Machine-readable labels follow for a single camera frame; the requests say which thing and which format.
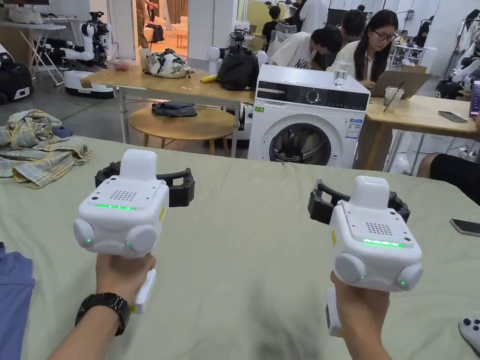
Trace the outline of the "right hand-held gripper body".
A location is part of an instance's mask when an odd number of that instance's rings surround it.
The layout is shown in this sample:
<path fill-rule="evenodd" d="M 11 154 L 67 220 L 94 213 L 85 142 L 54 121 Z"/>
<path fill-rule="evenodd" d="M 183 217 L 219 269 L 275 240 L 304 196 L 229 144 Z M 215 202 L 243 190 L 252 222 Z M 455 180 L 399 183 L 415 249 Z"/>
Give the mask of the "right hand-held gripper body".
<path fill-rule="evenodd" d="M 422 250 L 404 220 L 388 208 L 389 195 L 385 179 L 358 176 L 350 200 L 334 208 L 333 271 L 347 285 L 407 292 L 423 275 Z"/>

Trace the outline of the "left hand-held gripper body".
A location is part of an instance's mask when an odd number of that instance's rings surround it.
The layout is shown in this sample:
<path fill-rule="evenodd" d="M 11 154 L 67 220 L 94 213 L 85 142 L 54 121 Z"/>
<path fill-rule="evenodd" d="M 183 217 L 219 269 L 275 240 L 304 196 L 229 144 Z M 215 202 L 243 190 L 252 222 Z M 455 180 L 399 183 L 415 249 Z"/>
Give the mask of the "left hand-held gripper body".
<path fill-rule="evenodd" d="M 120 173 L 79 205 L 73 232 L 80 247 L 129 260 L 152 253 L 169 209 L 169 188 L 157 178 L 157 160 L 148 150 L 123 154 Z"/>

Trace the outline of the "person's right hand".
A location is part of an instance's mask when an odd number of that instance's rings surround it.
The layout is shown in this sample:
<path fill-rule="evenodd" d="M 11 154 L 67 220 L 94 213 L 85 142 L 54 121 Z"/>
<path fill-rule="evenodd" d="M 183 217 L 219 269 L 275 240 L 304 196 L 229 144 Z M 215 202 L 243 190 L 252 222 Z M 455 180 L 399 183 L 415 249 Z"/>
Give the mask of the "person's right hand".
<path fill-rule="evenodd" d="M 343 339 L 380 342 L 390 293 L 347 285 L 334 272 L 330 279 L 335 287 Z"/>

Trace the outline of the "person's left hand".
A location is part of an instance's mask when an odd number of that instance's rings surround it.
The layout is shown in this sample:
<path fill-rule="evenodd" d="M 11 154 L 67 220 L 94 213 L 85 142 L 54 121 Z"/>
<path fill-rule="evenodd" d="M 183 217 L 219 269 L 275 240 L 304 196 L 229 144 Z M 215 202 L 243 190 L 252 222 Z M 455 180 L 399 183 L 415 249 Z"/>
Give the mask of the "person's left hand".
<path fill-rule="evenodd" d="M 130 260 L 116 255 L 98 254 L 96 293 L 114 293 L 132 305 L 155 264 L 156 258 L 151 254 Z"/>

